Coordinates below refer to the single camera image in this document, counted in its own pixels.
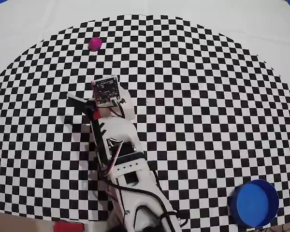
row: white surface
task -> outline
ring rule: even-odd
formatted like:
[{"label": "white surface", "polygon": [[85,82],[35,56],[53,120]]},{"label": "white surface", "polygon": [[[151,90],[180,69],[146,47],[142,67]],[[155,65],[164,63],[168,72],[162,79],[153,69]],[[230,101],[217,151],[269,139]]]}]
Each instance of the white surface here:
[{"label": "white surface", "polygon": [[258,54],[290,86],[290,6],[281,0],[8,0],[0,4],[0,73],[43,38],[121,14],[179,16],[213,29]]}]

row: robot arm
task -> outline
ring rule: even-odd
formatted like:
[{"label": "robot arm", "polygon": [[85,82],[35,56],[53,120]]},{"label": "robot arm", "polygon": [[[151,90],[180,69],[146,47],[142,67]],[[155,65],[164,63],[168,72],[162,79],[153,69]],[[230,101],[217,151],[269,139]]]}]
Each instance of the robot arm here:
[{"label": "robot arm", "polygon": [[156,173],[150,171],[136,128],[130,122],[135,117],[130,95],[124,89],[119,91],[125,99],[124,112],[118,107],[112,110],[118,115],[124,113],[126,118],[116,117],[110,106],[97,106],[95,99],[86,101],[67,95],[90,119],[99,175],[111,187],[107,193],[112,198],[114,211],[128,232],[181,232],[178,213],[163,195]]}]

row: black and white checkered pattern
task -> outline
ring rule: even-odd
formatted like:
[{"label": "black and white checkered pattern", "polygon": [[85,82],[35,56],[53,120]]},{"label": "black and white checkered pattern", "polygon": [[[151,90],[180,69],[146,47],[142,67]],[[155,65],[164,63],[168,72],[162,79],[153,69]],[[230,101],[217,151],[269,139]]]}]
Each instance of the black and white checkered pattern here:
[{"label": "black and white checkered pattern", "polygon": [[[92,37],[101,50],[89,52]],[[186,230],[237,231],[227,201],[253,179],[279,194],[271,225],[290,222],[290,90],[240,44],[168,16],[82,23],[31,47],[0,75],[0,212],[105,220],[88,119],[66,94],[119,75],[150,165]]]}]

